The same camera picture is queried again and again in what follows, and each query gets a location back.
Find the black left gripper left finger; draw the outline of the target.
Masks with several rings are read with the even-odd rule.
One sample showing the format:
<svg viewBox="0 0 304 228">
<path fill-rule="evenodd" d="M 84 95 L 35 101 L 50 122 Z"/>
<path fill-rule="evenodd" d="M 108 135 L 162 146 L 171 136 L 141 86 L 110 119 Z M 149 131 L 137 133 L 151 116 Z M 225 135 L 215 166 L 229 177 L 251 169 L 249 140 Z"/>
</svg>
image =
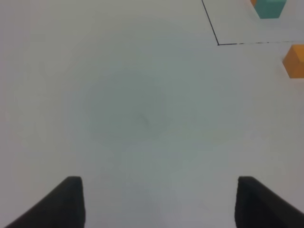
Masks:
<svg viewBox="0 0 304 228">
<path fill-rule="evenodd" d="M 69 176 L 8 228 L 83 228 L 86 209 L 82 178 Z"/>
</svg>

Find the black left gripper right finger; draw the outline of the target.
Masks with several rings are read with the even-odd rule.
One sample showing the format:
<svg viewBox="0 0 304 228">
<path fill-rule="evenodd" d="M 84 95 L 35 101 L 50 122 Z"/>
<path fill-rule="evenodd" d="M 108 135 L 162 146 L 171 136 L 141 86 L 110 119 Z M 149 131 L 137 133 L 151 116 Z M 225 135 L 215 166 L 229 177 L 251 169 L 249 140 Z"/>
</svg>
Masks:
<svg viewBox="0 0 304 228">
<path fill-rule="evenodd" d="M 240 176 L 235 203 L 237 228 L 302 228 L 304 214 L 254 177 Z"/>
</svg>

